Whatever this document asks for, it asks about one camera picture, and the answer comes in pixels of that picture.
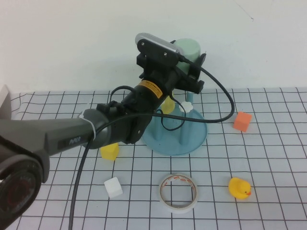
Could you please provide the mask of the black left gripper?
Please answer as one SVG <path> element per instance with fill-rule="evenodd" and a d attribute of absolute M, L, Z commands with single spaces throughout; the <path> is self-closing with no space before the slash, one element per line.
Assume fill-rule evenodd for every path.
<path fill-rule="evenodd" d="M 155 83 L 164 94 L 170 93 L 173 89 L 199 94 L 204 86 L 204 81 L 200 80 L 199 77 L 206 55 L 206 53 L 201 54 L 194 61 L 195 65 L 188 65 L 188 71 L 184 72 L 177 66 L 166 67 L 148 59 L 143 54 L 139 54 L 137 65 L 143 68 L 140 78 Z"/>

